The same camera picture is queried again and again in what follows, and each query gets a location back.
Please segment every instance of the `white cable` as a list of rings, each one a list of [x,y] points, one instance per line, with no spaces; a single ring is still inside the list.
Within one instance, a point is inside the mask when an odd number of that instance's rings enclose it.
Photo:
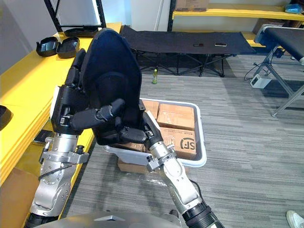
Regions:
[[[157,31],[158,30],[158,26],[160,25],[162,8],[163,8],[163,0],[161,0],[160,6],[158,8],[157,18],[156,18],[156,22],[155,22],[155,25],[154,25],[154,31]]]

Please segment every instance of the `metal table leg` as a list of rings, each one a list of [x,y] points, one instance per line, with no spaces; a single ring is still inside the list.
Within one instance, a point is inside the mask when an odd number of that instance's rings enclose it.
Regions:
[[[298,89],[298,91],[296,91],[283,105],[281,105],[275,113],[271,114],[273,117],[276,117],[276,115],[278,114],[278,112],[286,109],[293,101],[295,101],[296,99],[299,98],[299,96],[302,95],[302,93],[304,92],[304,85]]]

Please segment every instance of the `white sneaker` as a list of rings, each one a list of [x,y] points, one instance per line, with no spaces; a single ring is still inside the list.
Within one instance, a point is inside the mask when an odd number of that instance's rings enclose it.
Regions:
[[[304,228],[304,218],[299,216],[293,210],[287,211],[286,218],[291,228]]]

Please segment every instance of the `metal joint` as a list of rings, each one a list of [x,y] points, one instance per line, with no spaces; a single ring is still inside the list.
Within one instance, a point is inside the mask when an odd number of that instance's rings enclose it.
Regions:
[[[166,154],[165,156],[161,157],[160,159],[154,158],[154,159],[149,160],[149,162],[147,164],[147,169],[149,172],[152,172],[152,171],[156,170],[157,168],[159,168],[160,166],[162,166],[168,159],[177,157],[177,155],[174,151],[173,145],[169,145],[167,147],[167,149],[170,152],[168,154]]]

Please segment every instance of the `green bottle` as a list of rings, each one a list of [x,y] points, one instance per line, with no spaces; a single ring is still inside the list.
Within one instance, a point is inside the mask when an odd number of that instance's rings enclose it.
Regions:
[[[157,69],[154,69],[152,84],[157,83]]]

